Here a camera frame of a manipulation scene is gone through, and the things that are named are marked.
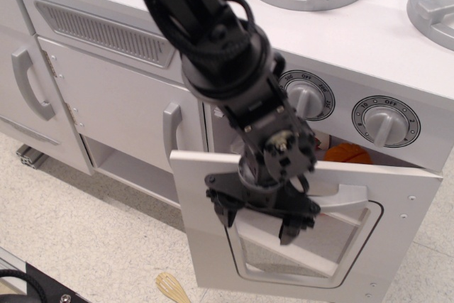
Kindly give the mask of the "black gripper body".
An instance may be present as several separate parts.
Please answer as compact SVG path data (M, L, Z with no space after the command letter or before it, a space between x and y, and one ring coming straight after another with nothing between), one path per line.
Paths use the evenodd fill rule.
M208 187L206 196L211 202L214 198L235 199L244 203L243 209L261 214L280 219L286 216L307 218L309 227L314 225L314 218L321 211L306 192L298 191L289 181L271 181L264 185L255 183L252 172L243 160L236 171L211 173L205 176L204 181Z

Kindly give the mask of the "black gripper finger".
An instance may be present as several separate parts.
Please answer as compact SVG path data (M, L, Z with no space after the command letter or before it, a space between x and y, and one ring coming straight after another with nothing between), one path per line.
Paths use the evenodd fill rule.
M214 198L214 211L220 222L226 227L232 227L236 214L245 207L243 202L231 198Z
M279 241L281 246L287 246L298 237L302 229L306 229L308 219L304 217L286 216L282 220L279 230Z

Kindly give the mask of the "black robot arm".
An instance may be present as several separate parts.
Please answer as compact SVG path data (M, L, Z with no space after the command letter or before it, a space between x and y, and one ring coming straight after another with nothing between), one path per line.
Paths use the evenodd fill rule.
M244 142L237 172L205 178L217 217L225 227L244 208L277 217L280 242L290 244L320 207L305 178L316 164L314 132L278 85L284 58L245 0L143 1L179 51L187 88L220 108Z

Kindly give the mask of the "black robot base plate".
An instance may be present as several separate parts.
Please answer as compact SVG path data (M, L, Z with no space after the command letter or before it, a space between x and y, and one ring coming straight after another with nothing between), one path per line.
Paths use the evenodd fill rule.
M1 278L12 277L24 281L26 294L1 294L1 302L88 302L78 293L68 289L54 279L46 279L39 270L33 270L31 274L20 270L2 269Z

